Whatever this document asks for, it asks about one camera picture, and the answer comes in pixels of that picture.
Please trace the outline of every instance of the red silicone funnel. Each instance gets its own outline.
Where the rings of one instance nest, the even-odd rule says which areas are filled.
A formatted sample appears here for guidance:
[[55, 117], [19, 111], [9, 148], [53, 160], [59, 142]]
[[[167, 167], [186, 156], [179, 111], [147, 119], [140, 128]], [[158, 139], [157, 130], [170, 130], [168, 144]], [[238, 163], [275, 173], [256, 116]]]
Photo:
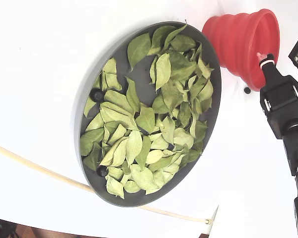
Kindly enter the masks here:
[[214, 16], [205, 23], [202, 32], [212, 43], [222, 67], [240, 76], [255, 91], [265, 86], [256, 53], [272, 53], [277, 63], [280, 36], [272, 11]]

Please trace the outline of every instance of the black screw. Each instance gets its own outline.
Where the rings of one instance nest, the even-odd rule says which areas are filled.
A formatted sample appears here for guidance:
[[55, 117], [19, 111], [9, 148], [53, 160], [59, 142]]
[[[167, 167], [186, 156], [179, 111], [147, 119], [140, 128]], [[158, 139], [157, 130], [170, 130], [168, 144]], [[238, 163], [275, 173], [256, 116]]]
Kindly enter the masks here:
[[245, 88], [244, 88], [244, 92], [245, 92], [246, 94], [250, 94], [250, 92], [251, 92], [251, 91], [250, 91], [250, 88], [249, 88], [249, 87], [245, 87]]

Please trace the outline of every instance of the leaf pile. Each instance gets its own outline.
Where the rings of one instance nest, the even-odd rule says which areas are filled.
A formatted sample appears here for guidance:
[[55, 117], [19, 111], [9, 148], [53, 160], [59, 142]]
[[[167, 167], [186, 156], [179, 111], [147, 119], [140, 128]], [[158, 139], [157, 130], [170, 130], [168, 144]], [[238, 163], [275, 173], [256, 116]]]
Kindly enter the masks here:
[[[80, 152], [90, 169], [107, 167], [106, 188], [113, 195], [154, 193], [202, 154], [207, 123], [198, 118], [212, 104], [212, 69], [202, 61], [202, 44], [181, 34], [185, 27], [162, 26], [152, 38], [146, 33], [128, 45], [131, 69], [155, 55], [149, 74], [157, 96], [151, 107], [139, 101], [130, 78], [126, 95], [117, 92], [122, 86], [114, 58], [96, 78], [93, 88], [105, 93], [104, 102], [80, 138]], [[94, 105], [88, 98], [87, 118]]]

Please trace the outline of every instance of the gray round tray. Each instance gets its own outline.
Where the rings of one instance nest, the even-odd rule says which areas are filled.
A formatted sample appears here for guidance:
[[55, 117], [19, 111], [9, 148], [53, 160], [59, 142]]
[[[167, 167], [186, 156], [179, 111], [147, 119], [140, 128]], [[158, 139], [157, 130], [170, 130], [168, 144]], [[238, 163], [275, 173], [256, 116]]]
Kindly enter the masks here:
[[[98, 176], [96, 172], [94, 172], [93, 170], [85, 166], [82, 163], [82, 158], [79, 152], [80, 135], [85, 132], [86, 127], [91, 121], [91, 119], [86, 119], [86, 117], [83, 116], [83, 108], [96, 76], [99, 74], [99, 72], [102, 70], [105, 63], [110, 58], [114, 57], [117, 61], [117, 75], [118, 75], [119, 83], [123, 86], [122, 93], [125, 94], [127, 91], [128, 85], [126, 83], [124, 76], [128, 76], [131, 79], [133, 79], [136, 83], [136, 90], [137, 90], [137, 95], [139, 97], [139, 100], [142, 103], [146, 104], [147, 106], [152, 105], [152, 102], [156, 97], [156, 93], [154, 89], [155, 87], [154, 84], [149, 84], [151, 82], [151, 79], [149, 76], [149, 69], [154, 56], [145, 57], [138, 64], [136, 64], [136, 66], [134, 67], [134, 70], [130, 72], [130, 65], [127, 57], [127, 46], [129, 42], [136, 36], [139, 36], [146, 32], [149, 32], [152, 35], [155, 29], [165, 25], [181, 27], [184, 25], [184, 23], [173, 22], [173, 21], [157, 23], [157, 24], [145, 27], [134, 34], [129, 35], [126, 40], [122, 39], [116, 45], [113, 45], [113, 48], [111, 48], [105, 54], [105, 56], [102, 57], [95, 64], [95, 67], [89, 72], [89, 75], [87, 75], [87, 80], [85, 84], [81, 86], [81, 93], [78, 96], [79, 99], [78, 99], [78, 104], [75, 111], [75, 119], [74, 119], [74, 143], [75, 143], [75, 150], [76, 150], [78, 161], [80, 163], [80, 166], [84, 172], [84, 175], [89, 185], [93, 188], [95, 193], [105, 201], [117, 206], [122, 206], [122, 207], [141, 206], [164, 196], [166, 193], [171, 191], [175, 186], [177, 186], [184, 179], [184, 177], [190, 172], [190, 170], [198, 161], [196, 160], [194, 162], [188, 163], [184, 168], [182, 168], [179, 172], [177, 172], [173, 177], [173, 179], [170, 182], [168, 182], [165, 186], [163, 186], [158, 192], [155, 192], [149, 195], [145, 195], [145, 191], [143, 190], [137, 193], [125, 192], [125, 199], [122, 199], [118, 196], [116, 197], [115, 195], [111, 195], [107, 192], [105, 178]], [[212, 134], [212, 131], [218, 116], [218, 112], [219, 112], [220, 99], [221, 99], [220, 65], [212, 45], [199, 30], [188, 25], [181, 32], [181, 34], [190, 36], [195, 41], [199, 41], [202, 43], [202, 59], [204, 62], [210, 63], [211, 68], [214, 68], [214, 71], [211, 74], [211, 82], [214, 88], [214, 92], [212, 95], [212, 108], [210, 108], [199, 118], [199, 120], [201, 121], [204, 121], [204, 120], [208, 121], [206, 136], [203, 140], [204, 148], [205, 148]], [[92, 110], [93, 110], [92, 113], [96, 115], [99, 112], [99, 105], [96, 105], [95, 107], [93, 107]]]

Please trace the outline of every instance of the white surface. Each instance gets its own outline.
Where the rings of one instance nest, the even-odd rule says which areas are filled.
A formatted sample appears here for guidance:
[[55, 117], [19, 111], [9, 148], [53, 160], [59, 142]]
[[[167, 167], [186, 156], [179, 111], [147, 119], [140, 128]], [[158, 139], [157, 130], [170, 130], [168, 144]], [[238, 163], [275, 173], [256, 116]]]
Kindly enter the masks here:
[[[0, 146], [86, 183], [75, 157], [71, 113], [80, 82], [105, 48], [151, 23], [186, 19], [202, 29], [222, 10], [251, 13], [264, 7], [280, 23], [278, 68], [298, 77], [287, 57], [298, 39], [298, 0], [222, 0], [221, 7], [212, 0], [0, 1]], [[150, 206], [209, 218], [220, 203], [210, 238], [234, 233], [238, 238], [297, 237], [296, 187], [282, 142], [266, 122], [259, 94], [245, 95], [239, 78], [226, 69], [222, 73], [220, 113], [202, 159]], [[110, 238], [197, 238], [208, 230], [199, 223], [109, 205], [1, 155], [0, 218]]]

